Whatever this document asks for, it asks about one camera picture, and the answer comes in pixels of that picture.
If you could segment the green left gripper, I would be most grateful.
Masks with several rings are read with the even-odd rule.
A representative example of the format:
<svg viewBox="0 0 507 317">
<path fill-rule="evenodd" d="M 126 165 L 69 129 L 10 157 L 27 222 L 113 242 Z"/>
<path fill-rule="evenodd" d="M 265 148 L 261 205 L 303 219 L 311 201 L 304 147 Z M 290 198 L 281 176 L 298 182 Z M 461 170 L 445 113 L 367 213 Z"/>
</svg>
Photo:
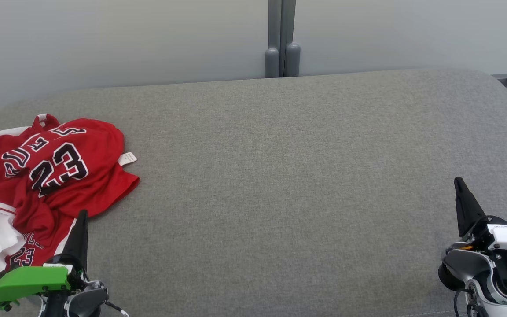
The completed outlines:
<svg viewBox="0 0 507 317">
<path fill-rule="evenodd" d="M 0 309 L 22 298 L 41 297 L 42 310 L 66 310 L 76 295 L 87 290 L 88 212 L 81 210 L 68 235 L 62 254 L 43 265 L 21 266 L 0 272 Z"/>
</svg>

